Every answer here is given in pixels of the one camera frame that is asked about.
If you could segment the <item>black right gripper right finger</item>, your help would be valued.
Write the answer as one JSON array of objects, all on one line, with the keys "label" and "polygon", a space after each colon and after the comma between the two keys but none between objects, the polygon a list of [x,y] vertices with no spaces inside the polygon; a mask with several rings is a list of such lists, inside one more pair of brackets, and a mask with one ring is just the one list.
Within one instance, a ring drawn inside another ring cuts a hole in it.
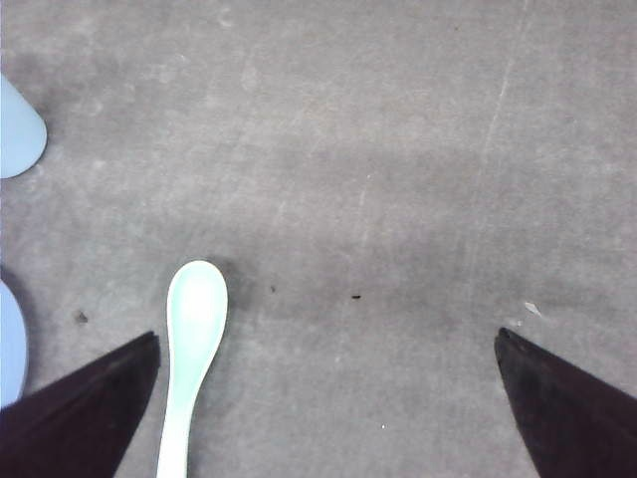
[{"label": "black right gripper right finger", "polygon": [[540,477],[634,477],[636,398],[501,328],[494,352]]}]

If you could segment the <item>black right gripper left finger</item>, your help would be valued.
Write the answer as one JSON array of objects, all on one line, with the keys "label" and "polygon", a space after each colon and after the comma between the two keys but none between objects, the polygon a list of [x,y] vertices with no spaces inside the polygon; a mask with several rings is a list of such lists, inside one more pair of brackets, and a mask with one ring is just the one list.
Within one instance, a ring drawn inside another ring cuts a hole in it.
[{"label": "black right gripper left finger", "polygon": [[112,477],[160,367],[147,332],[1,410],[3,477]]}]

